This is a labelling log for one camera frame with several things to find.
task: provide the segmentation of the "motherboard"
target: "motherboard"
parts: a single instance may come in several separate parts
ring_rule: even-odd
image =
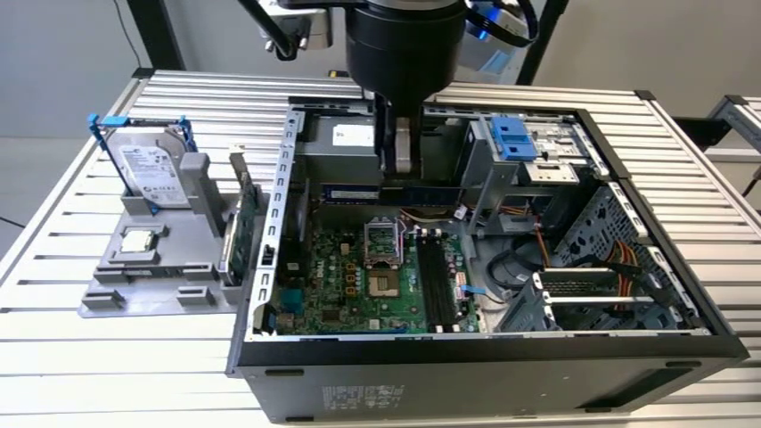
[[[310,275],[280,289],[280,334],[479,331],[457,237],[399,226],[374,220],[364,230],[315,232]]]

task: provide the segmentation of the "label sticker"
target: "label sticker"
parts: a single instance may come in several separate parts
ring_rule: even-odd
[[[324,386],[326,410],[359,410],[400,406],[404,385]]]
[[[142,145],[123,145],[119,151],[143,197],[162,208],[187,207],[188,198],[170,153],[160,147]]]
[[[375,127],[372,125],[336,125],[334,145],[372,147]]]
[[[130,276],[154,276],[150,270],[126,270],[124,275]]]
[[[359,192],[354,190],[332,190],[332,199],[379,199],[379,192]]]
[[[465,218],[465,214],[468,214],[468,207],[465,205],[460,205],[460,207],[455,211],[455,218],[457,220],[461,220]]]

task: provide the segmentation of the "metal slotted table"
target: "metal slotted table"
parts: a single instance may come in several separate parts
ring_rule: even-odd
[[[223,192],[238,190],[231,143],[247,146],[248,167],[267,190],[291,95],[360,98],[362,91],[343,79],[158,71],[130,81],[110,113],[163,119],[184,114]],[[632,414],[363,425],[760,426],[761,220],[659,103],[632,91],[472,84],[455,84],[433,98],[591,112],[752,357]],[[0,424],[267,424],[246,382],[224,375],[234,314],[78,317],[123,210],[122,190],[91,139],[0,262]]]

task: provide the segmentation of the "ram slot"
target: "ram slot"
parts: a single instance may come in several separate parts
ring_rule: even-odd
[[[451,333],[452,325],[456,323],[456,314],[441,240],[437,237],[418,236],[415,244],[428,328],[436,332],[436,327],[441,326],[443,331]]]

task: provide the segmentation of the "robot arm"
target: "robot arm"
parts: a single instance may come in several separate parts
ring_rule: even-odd
[[[346,9],[348,73],[375,93],[375,150],[388,179],[420,177],[423,104],[452,83],[463,37],[524,47],[537,35],[529,0],[517,0],[528,37],[512,32],[515,4],[501,0],[239,2],[268,36],[268,50],[284,61],[296,58],[299,48],[331,46],[330,9]]]

